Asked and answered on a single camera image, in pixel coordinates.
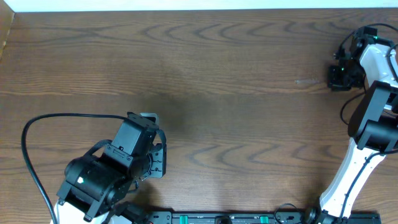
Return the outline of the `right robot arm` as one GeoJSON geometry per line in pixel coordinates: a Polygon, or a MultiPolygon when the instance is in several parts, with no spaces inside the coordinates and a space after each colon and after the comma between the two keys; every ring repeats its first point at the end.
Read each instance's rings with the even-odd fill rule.
{"type": "Polygon", "coordinates": [[[318,207],[308,208],[301,223],[380,223],[377,213],[352,213],[356,197],[372,171],[388,155],[397,153],[397,44],[369,24],[352,31],[334,54],[328,87],[333,91],[361,88],[350,119],[349,145],[338,172],[320,195],[318,207]]]}

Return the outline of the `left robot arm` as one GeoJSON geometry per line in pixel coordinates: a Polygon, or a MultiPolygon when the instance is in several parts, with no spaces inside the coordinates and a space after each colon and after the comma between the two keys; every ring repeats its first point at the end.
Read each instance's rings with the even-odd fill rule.
{"type": "Polygon", "coordinates": [[[54,206],[56,223],[146,223],[124,202],[147,178],[166,173],[167,140],[155,113],[129,112],[113,140],[95,144],[65,168],[54,206]]]}

